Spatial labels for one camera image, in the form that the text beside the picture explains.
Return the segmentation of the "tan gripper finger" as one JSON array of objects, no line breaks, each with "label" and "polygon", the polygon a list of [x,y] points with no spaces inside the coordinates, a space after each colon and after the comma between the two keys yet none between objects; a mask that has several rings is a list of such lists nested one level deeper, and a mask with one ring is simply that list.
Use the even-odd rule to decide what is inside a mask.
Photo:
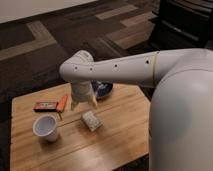
[{"label": "tan gripper finger", "polygon": [[92,99],[91,99],[91,104],[94,108],[97,108],[98,106],[98,103],[97,103],[97,100],[96,100],[96,97],[93,96]]},{"label": "tan gripper finger", "polygon": [[77,105],[78,105],[78,102],[75,100],[72,100],[71,101],[71,110],[73,111],[77,107]]}]

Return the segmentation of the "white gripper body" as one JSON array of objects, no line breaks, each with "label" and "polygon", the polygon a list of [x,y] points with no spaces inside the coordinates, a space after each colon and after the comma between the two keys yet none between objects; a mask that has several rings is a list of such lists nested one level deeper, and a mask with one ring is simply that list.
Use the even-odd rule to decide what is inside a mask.
[{"label": "white gripper body", "polygon": [[77,102],[86,102],[93,98],[94,92],[90,82],[71,84],[71,97]]}]

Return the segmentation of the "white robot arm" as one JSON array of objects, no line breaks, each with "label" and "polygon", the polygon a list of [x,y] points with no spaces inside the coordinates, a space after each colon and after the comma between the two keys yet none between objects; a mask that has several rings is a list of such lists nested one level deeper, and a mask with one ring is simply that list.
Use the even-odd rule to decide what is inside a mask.
[{"label": "white robot arm", "polygon": [[213,50],[158,50],[104,61],[80,50],[59,73],[76,92],[91,81],[152,88],[149,171],[213,171]]}]

